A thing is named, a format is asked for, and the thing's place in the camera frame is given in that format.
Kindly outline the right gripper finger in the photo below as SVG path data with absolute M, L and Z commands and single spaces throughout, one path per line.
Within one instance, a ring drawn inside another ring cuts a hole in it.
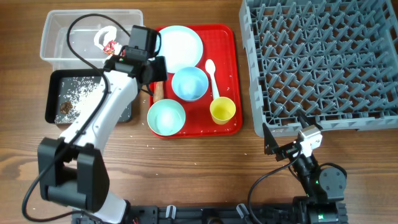
M 262 124 L 262 128 L 264 135 L 264 153 L 267 155 L 275 154 L 276 150 L 278 150 L 279 148 L 279 145 L 273 137 L 266 123 Z
M 307 117 L 306 114 L 302 110 L 297 111 L 297 118 L 298 118 L 298 121 L 300 122 L 302 128 L 307 128 L 309 126 L 314 125 L 320 131 L 323 130 L 323 128 L 315 121 L 314 118 Z

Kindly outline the light blue rice bowl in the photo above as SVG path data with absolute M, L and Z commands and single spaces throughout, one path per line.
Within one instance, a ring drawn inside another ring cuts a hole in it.
M 185 67 L 172 78 L 173 92 L 184 101 L 196 101 L 208 90 L 209 79 L 205 72 L 197 67 Z

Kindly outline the red snack wrapper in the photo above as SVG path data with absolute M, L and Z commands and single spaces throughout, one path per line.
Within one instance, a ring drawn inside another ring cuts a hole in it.
M 115 40 L 109 41 L 103 48 L 103 52 L 107 55 L 118 55 L 122 49 L 122 45 Z

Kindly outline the green bowl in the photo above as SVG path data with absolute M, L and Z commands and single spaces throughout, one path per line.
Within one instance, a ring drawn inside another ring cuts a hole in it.
M 171 99 L 163 99 L 154 103 L 148 110 L 147 123 L 150 129 L 161 136 L 178 133 L 186 121 L 183 106 Z

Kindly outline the brown food scrap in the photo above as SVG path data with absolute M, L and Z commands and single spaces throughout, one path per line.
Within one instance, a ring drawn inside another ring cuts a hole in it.
M 73 105 L 70 101 L 65 101 L 60 105 L 61 114 L 69 114 L 73 109 Z

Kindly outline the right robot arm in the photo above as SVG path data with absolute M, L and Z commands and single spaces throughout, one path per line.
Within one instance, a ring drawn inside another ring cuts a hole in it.
M 263 212 L 282 223 L 348 223 L 344 191 L 348 174 L 334 163 L 319 164 L 313 151 L 322 143 L 323 128 L 297 112 L 302 128 L 296 140 L 279 146 L 266 124 L 262 125 L 265 153 L 275 155 L 277 161 L 288 159 L 306 196 L 294 197 L 290 205 L 276 205 Z

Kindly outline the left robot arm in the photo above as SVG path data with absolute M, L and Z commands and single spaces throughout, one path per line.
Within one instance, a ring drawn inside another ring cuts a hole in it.
M 95 108 L 85 109 L 58 139 L 43 138 L 38 146 L 41 197 L 73 208 L 101 223 L 124 223 L 128 201 L 109 190 L 103 151 L 119 117 L 151 83 L 166 81 L 165 58 L 159 55 L 161 34 L 133 26 L 124 55 L 113 55 L 102 69 L 94 93 Z

